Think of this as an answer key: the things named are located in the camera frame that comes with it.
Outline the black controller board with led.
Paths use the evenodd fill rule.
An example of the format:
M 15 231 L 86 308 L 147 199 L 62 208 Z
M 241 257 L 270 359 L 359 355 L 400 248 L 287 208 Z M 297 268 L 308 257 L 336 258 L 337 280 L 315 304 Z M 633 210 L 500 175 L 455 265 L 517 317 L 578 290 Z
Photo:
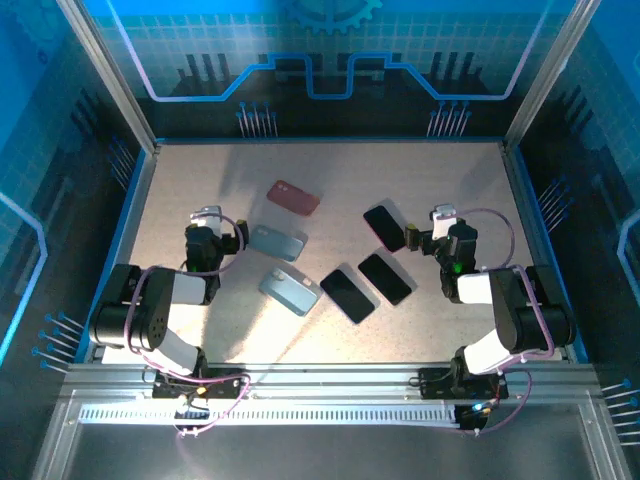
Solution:
M 478 435 L 487 425 L 493 409 L 494 404 L 491 402 L 456 405 L 454 415 L 459 430 L 466 434 Z

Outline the red phone case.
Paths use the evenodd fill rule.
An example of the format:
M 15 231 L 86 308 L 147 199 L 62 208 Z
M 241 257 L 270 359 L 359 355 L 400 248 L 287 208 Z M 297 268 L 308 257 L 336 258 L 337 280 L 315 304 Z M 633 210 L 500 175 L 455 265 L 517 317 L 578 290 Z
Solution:
M 266 194 L 272 203 L 299 216 L 308 217 L 314 213 L 320 199 L 284 180 L 277 180 Z

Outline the aluminium frame post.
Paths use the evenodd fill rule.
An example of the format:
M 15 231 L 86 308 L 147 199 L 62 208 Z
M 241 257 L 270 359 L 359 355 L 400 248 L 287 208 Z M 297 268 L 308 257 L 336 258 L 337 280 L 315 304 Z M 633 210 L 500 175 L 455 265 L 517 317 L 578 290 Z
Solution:
M 504 137 L 513 154 L 572 56 L 602 0 L 576 0 Z
M 155 155 L 158 151 L 156 137 L 83 2 L 81 0 L 56 0 L 56 3 L 141 148 L 146 154 Z

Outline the aluminium cross rail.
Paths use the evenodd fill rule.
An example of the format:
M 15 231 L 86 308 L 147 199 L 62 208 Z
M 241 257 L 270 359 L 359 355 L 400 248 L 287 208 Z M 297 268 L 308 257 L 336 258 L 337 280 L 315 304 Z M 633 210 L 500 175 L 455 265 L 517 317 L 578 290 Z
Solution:
M 422 368 L 444 369 L 444 363 L 369 364 L 241 364 L 250 376 L 249 396 L 258 400 L 326 403 L 416 402 L 418 390 L 409 379 Z M 80 364 L 70 368 L 62 397 L 96 401 L 149 398 L 155 372 L 149 367 Z M 511 399 L 526 392 L 537 404 L 583 403 L 600 399 L 601 388 L 589 364 L 530 362 L 505 372 Z

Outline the grey blue phone case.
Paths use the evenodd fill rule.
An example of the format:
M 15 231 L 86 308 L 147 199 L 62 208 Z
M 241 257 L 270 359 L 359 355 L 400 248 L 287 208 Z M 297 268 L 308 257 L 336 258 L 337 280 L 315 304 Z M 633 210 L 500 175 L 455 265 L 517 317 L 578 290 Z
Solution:
M 262 254 L 294 262 L 301 254 L 305 243 L 296 237 L 284 234 L 265 225 L 256 225 L 251 233 L 248 246 Z

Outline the black phone pink frame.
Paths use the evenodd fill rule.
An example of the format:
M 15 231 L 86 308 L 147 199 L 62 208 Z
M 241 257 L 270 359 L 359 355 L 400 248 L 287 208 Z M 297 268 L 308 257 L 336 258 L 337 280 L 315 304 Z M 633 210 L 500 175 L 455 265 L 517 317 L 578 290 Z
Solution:
M 405 247 L 404 231 L 383 205 L 377 205 L 363 214 L 363 218 L 389 252 Z

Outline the light blue phone case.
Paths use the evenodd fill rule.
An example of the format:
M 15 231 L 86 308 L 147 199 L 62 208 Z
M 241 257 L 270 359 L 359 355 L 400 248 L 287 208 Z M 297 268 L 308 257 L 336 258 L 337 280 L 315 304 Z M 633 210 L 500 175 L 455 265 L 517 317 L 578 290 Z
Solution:
M 321 297 L 319 287 L 304 274 L 278 267 L 264 276 L 259 291 L 300 317 L 306 316 Z

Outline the grey metal panel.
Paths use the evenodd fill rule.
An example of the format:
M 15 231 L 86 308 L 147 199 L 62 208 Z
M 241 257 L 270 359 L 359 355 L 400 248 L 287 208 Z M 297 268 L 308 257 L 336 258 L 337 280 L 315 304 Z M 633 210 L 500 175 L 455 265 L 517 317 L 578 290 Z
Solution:
M 56 416 L 27 480 L 640 480 L 591 403 L 526 406 L 478 436 L 419 426 L 217 426 L 183 439 L 160 425 Z

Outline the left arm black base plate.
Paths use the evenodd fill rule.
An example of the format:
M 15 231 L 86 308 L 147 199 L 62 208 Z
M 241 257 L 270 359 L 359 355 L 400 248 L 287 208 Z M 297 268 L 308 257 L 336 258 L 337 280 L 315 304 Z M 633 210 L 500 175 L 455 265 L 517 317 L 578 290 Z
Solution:
M 158 373 L 153 383 L 154 399 L 234 399 L 248 378 L 242 368 L 214 367 L 201 370 L 193 381 Z

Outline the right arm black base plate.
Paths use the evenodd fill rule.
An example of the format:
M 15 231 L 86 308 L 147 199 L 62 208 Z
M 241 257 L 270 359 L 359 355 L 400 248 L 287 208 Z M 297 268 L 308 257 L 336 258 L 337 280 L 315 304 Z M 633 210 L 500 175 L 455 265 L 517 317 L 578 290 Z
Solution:
M 409 379 L 423 400 L 491 400 L 509 397 L 506 381 L 497 374 L 470 375 L 451 369 L 422 368 Z

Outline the aluminium side rail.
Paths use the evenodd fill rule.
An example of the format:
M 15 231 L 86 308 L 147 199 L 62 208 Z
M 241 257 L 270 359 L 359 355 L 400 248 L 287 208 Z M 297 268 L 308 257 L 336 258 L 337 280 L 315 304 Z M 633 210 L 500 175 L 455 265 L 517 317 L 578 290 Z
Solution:
M 550 268 L 564 303 L 575 315 L 522 154 L 505 142 L 499 147 L 533 263 Z
M 156 164 L 156 154 L 149 154 L 142 150 L 138 155 L 104 268 L 89 308 L 86 325 L 79 347 L 76 350 L 75 363 L 85 363 L 91 356 L 92 346 L 89 339 L 89 323 L 113 267 L 116 264 L 127 263 L 131 258 Z

